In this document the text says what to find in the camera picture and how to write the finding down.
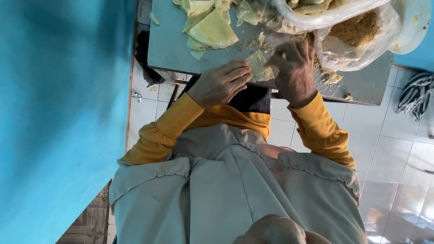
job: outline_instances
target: black and white striped fabric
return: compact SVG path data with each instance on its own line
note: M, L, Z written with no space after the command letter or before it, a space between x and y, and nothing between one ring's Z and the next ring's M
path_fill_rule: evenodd
M430 93L434 89L433 74L423 72L414 75L404 87L399 98L398 111L404 113L412 112L416 121L421 119L430 101Z

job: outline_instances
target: hand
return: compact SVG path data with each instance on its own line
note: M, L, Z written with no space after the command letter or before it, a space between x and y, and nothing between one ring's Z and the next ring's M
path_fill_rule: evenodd
M204 72L187 94L202 108L227 104L252 79L248 61L232 60Z
M267 65L276 65L279 74L274 84L290 105L299 109L316 96L313 81L315 49L305 40L293 40L279 45Z

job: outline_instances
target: plastic bag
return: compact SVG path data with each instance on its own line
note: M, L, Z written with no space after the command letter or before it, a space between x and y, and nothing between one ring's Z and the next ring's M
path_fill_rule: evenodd
M383 54L401 33L401 22L393 7L387 3L374 10L380 29L374 39L359 47L349 46L330 36L331 27L315 30L315 49L322 67L354 71L366 67Z
M270 8L272 9L275 7L277 11L285 18L285 24L288 26L287 33L295 34L333 26L337 23L343 22L359 14L377 8L385 3L388 3L389 1L390 0L351 0L345 5L335 9L327 10L319 15L314 16L294 13L294 11L286 3L286 0L272 0Z

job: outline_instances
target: table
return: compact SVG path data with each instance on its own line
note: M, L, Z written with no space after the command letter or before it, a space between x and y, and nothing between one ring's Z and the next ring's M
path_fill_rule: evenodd
M256 50L247 47L252 39L257 39L261 32L264 32L265 42L275 48L277 45L291 40L292 35L276 33L266 26L256 26L243 23L236 27L236 8L231 6L230 18L231 27L239 41L225 49L206 51L200 60L196 60L190 54L187 47L188 36L182 33L184 23L187 19L185 13L171 1L154 0L152 2L152 13L157 17L160 24L157 26L151 23L148 66L157 69L170 70L191 75L201 74L207 70L221 66L235 58L241 60L252 55ZM271 52L263 53L266 59ZM389 51L381 55L366 68L353 72L338 72L344 78L337 84L324 85L322 77L324 74L320 69L315 71L315 84L322 96L327 99L345 101L343 96L347 93L353 95L353 102L358 104L375 105L381 104L388 75L390 72L393 55ZM256 82L253 85L276 89L274 79L266 82Z

